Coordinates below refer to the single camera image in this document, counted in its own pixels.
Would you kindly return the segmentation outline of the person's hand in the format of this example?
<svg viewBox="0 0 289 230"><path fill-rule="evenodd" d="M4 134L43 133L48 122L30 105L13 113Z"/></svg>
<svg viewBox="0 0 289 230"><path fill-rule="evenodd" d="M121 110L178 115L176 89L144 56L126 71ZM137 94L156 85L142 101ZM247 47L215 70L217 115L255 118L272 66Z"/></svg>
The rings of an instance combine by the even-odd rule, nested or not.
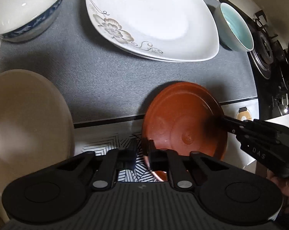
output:
<svg viewBox="0 0 289 230"><path fill-rule="evenodd" d="M285 213L289 213L289 180L277 177L272 171L267 170L267 178L278 186L282 194L287 198Z"/></svg>

